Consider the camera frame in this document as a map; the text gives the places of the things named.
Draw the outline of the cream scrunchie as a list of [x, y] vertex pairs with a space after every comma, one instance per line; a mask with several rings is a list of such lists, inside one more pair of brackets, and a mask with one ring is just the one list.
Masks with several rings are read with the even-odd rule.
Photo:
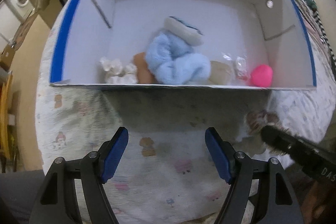
[[123, 66], [120, 59], [109, 60], [102, 57], [100, 65], [105, 73], [106, 84], [134, 85], [138, 83], [137, 67], [133, 63]]

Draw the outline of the clear plastic wrapper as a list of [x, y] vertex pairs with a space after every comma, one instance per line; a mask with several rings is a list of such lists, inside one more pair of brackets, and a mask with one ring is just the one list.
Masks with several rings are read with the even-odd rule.
[[247, 61], [244, 56], [238, 56], [235, 59], [228, 53], [222, 53], [224, 63], [229, 66], [230, 73], [239, 80], [247, 81], [249, 79]]

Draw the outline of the white patterned bed sheet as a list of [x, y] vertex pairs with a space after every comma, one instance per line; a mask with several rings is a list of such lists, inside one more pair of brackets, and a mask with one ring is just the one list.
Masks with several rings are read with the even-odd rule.
[[[328, 132], [335, 112], [335, 66], [311, 42], [317, 87], [310, 91], [115, 90], [53, 88], [50, 66], [63, 21], [59, 14], [42, 54], [35, 125], [43, 170], [62, 156], [78, 159], [96, 150], [124, 126], [129, 143], [116, 174], [105, 184], [120, 223], [210, 223], [228, 192], [205, 144], [215, 127], [234, 148], [246, 153], [249, 112], [278, 114], [292, 133], [331, 147]], [[250, 156], [267, 160], [266, 151]]]

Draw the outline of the white washing machine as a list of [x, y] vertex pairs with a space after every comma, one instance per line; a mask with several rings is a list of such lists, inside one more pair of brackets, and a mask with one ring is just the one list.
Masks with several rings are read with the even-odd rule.
[[30, 0], [5, 0], [5, 2], [21, 22], [24, 22], [34, 11], [34, 7]]

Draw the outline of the cardboard box on floor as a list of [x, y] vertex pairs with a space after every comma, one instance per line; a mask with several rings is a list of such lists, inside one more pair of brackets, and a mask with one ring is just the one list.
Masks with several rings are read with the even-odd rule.
[[10, 45], [5, 46], [3, 52], [1, 53], [1, 59], [0, 59], [1, 68], [3, 68], [5, 71], [8, 72], [13, 62], [14, 55], [15, 55], [15, 49]]

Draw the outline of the striped black white cloth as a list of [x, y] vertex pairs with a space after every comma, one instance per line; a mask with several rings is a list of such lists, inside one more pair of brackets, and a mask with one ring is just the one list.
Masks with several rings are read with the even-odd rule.
[[319, 16], [317, 4], [314, 0], [295, 0], [304, 19], [311, 28], [317, 33], [317, 44], [324, 51], [331, 66], [335, 66], [335, 54], [331, 49], [325, 28]]

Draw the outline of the pink ball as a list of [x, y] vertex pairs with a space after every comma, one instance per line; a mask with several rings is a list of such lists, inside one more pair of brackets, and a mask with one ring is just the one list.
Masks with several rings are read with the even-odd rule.
[[272, 85], [273, 69], [266, 64], [257, 66], [251, 72], [251, 84], [256, 87], [269, 88]]

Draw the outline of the light blue fluffy sock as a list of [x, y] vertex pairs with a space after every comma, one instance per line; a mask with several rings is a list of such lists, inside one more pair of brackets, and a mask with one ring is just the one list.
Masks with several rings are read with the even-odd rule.
[[197, 27], [168, 16], [146, 50], [147, 67], [160, 84], [203, 83], [210, 77], [211, 63], [208, 57], [195, 52], [195, 47], [202, 44], [203, 34]]

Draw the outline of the white cardboard box blue edges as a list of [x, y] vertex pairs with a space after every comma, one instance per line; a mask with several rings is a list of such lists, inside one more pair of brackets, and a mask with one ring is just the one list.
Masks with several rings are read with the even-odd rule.
[[309, 35], [294, 0], [69, 0], [50, 69], [50, 84], [113, 89], [102, 57], [131, 62], [146, 51], [169, 16], [196, 27], [196, 51], [211, 61], [245, 59], [249, 71], [273, 70], [271, 89], [317, 85]]

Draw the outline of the orange brown sponge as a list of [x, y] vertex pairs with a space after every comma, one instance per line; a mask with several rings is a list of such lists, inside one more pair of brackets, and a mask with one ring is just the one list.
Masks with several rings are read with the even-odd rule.
[[153, 84], [154, 76], [151, 74], [145, 61], [145, 52], [133, 56], [133, 63], [137, 67], [137, 79], [139, 84]]

